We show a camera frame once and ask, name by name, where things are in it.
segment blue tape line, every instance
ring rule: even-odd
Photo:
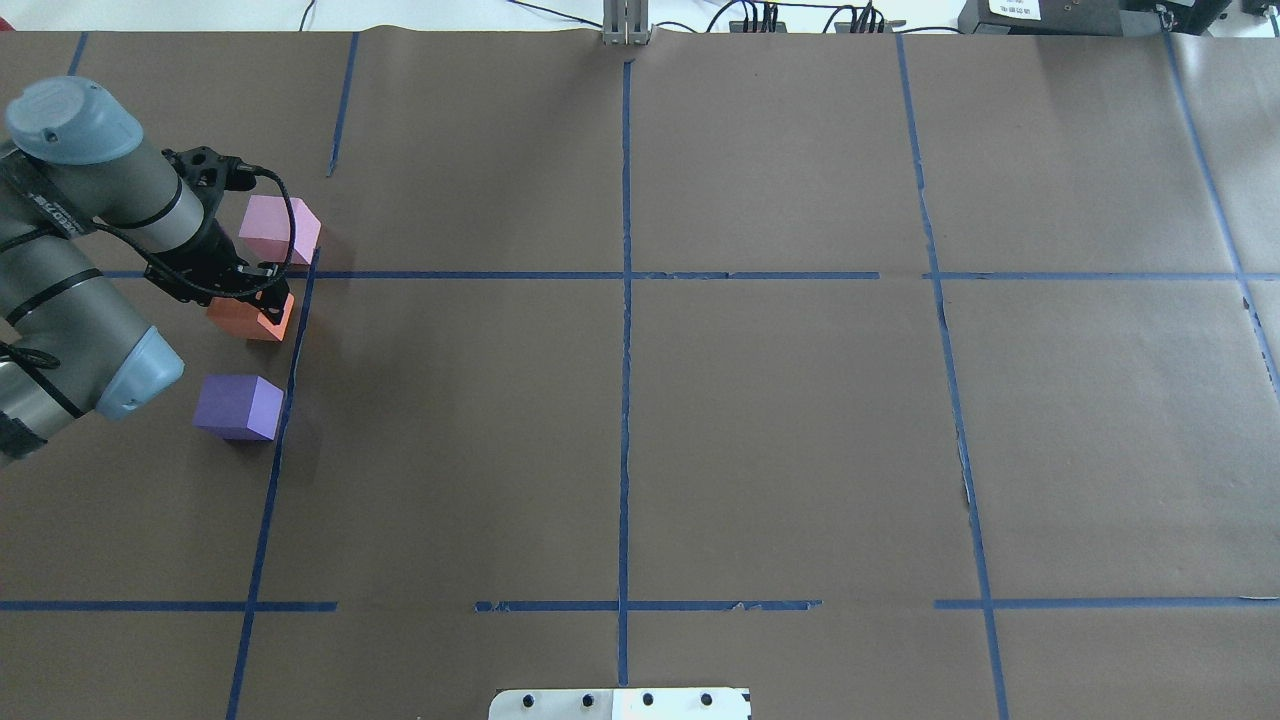
[[[79,40],[76,42],[76,54],[72,55],[72,64],[68,65],[67,74],[73,76],[79,72],[79,61],[84,56],[86,45],[88,45],[88,33],[82,32]]]
[[[920,275],[932,279],[932,273]],[[938,273],[943,281],[1235,281],[1231,273]]]
[[[902,76],[902,101],[906,108],[906,129],[911,140],[911,160],[915,167],[915,186],[920,202],[920,222],[924,224],[924,237],[928,241],[929,272],[933,284],[933,302],[937,306],[938,333],[942,337],[942,356],[947,369],[947,388],[951,393],[951,415],[956,427],[956,448],[960,454],[960,470],[964,475],[965,492],[969,496],[969,530],[973,537],[973,556],[978,566],[978,589],[982,593],[983,620],[987,626],[987,652],[991,656],[991,678],[996,691],[996,710],[1001,720],[1009,720],[1009,700],[1005,694],[1005,670],[1000,660],[1000,639],[996,634],[996,612],[991,605],[991,580],[987,575],[987,551],[982,543],[982,520],[978,516],[978,495],[973,486],[973,466],[969,464],[969,439],[965,433],[964,410],[960,406],[960,384],[956,380],[955,355],[951,351],[951,331],[947,328],[946,299],[942,295],[937,243],[933,237],[933,220],[924,200],[924,160],[920,154],[920,137],[915,126],[915,104],[911,100],[911,78],[906,68],[906,47],[902,36],[893,36],[897,42],[897,64]]]
[[[232,674],[232,691],[227,698],[227,720],[236,720],[236,714],[239,712],[239,693],[244,685],[244,665],[248,662],[248,643],[253,637],[255,616],[255,612],[246,611],[244,619],[241,621],[241,642],[239,648],[236,651],[236,671]]]
[[[634,600],[631,610],[639,612],[728,612],[746,610],[762,612],[808,612],[820,607],[820,600]]]
[[[618,687],[627,687],[631,552],[631,60],[622,64],[622,452],[618,469]]]
[[[1260,597],[1033,597],[996,598],[996,610],[1128,610],[1162,607],[1276,607],[1280,598]],[[934,610],[982,610],[980,600],[937,600]]]
[[[504,600],[477,602],[476,612],[617,612],[616,600]]]
[[[622,273],[538,270],[324,270],[321,281],[620,281]]]
[[[4,612],[243,612],[243,602],[145,600],[6,600]]]
[[[244,609],[244,620],[241,624],[241,643],[236,652],[236,670],[232,674],[232,689],[227,701],[227,720],[234,720],[239,710],[241,688],[244,684],[244,666],[248,662],[248,646],[253,637],[253,606],[257,603],[259,588],[262,584],[262,565],[266,562],[266,544],[271,536],[271,518],[275,515],[275,496],[279,489],[280,468],[284,462],[284,439],[289,429],[289,418],[293,414],[293,396],[298,380],[298,360],[302,356],[302,340],[307,334],[307,319],[311,315],[311,295],[316,284],[316,268],[320,264],[320,249],[315,250],[311,258],[311,268],[307,272],[306,292],[302,296],[302,309],[298,313],[297,337],[293,341],[293,356],[289,360],[289,379],[284,386],[284,400],[280,406],[280,421],[275,430],[275,454],[271,457],[271,477],[266,483],[266,502],[262,506],[262,523],[257,532],[257,550],[253,553],[253,573],[248,583],[248,606]]]
[[[628,600],[630,612],[805,612],[820,607],[820,600]],[[475,611],[489,612],[616,612],[613,600],[504,600],[477,602]]]
[[[1235,247],[1235,236],[1231,234],[1231,225],[1226,222],[1226,211],[1222,209],[1222,199],[1217,192],[1217,184],[1213,182],[1213,173],[1208,169],[1208,159],[1204,156],[1204,146],[1201,145],[1199,131],[1196,129],[1196,120],[1192,118],[1190,105],[1187,102],[1187,92],[1183,88],[1183,73],[1178,69],[1178,55],[1174,53],[1174,41],[1165,33],[1165,50],[1169,55],[1169,69],[1172,72],[1174,77],[1174,95],[1178,96],[1178,108],[1183,113],[1183,120],[1187,123],[1187,131],[1192,137],[1192,147],[1196,150],[1196,161],[1199,163],[1201,174],[1204,177],[1204,187],[1208,188],[1208,196],[1213,205],[1213,215],[1217,218],[1219,228],[1222,231],[1222,240],[1226,242],[1226,254],[1231,258],[1231,269],[1235,272],[1235,277],[1240,284],[1240,293],[1244,296],[1244,301],[1248,302],[1249,323],[1253,324],[1253,337],[1258,341],[1258,350],[1262,351],[1262,361],[1267,368],[1267,374],[1271,380],[1271,392],[1280,400],[1280,375],[1276,374],[1275,356],[1271,354],[1271,343],[1267,342],[1267,333],[1262,329],[1262,320],[1258,318],[1258,305],[1253,301],[1253,292],[1249,290],[1248,281],[1244,279],[1244,266],[1240,264],[1240,254]]]
[[[0,612],[244,612],[247,602],[184,600],[4,600]],[[337,612],[337,602],[257,602],[257,612]]]
[[[338,122],[333,126],[333,150],[329,152],[329,170],[325,177],[333,177],[338,167],[338,151],[342,150],[342,128],[347,123],[347,101],[351,99],[351,78],[356,74],[356,49],[360,47],[360,33],[351,33],[351,47],[347,50],[347,74],[342,78],[342,100],[338,101]]]
[[[337,602],[262,602],[253,603],[255,612],[337,612]]]
[[[719,272],[690,272],[690,273],[659,273],[640,272],[632,275],[637,281],[878,281],[879,273],[806,273],[806,272],[749,272],[749,273],[719,273]]]

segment metal bracket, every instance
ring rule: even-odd
[[[649,45],[649,0],[604,0],[605,45]]]
[[[489,720],[750,720],[751,692],[739,688],[503,691]]]

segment pink block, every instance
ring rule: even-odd
[[[310,265],[320,238],[320,220],[307,204],[297,197],[293,201],[293,217],[298,223],[298,237],[293,243],[291,265]],[[241,240],[244,245],[268,263],[284,260],[284,250],[289,246],[289,215],[284,210],[284,199],[274,195],[252,195],[248,210],[241,223]]]

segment purple block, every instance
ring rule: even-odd
[[[192,424],[223,439],[275,439],[283,402],[284,392],[257,375],[209,375]]]

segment label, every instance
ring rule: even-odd
[[[987,6],[997,15],[1019,20],[1039,19],[1039,0],[988,0]]]

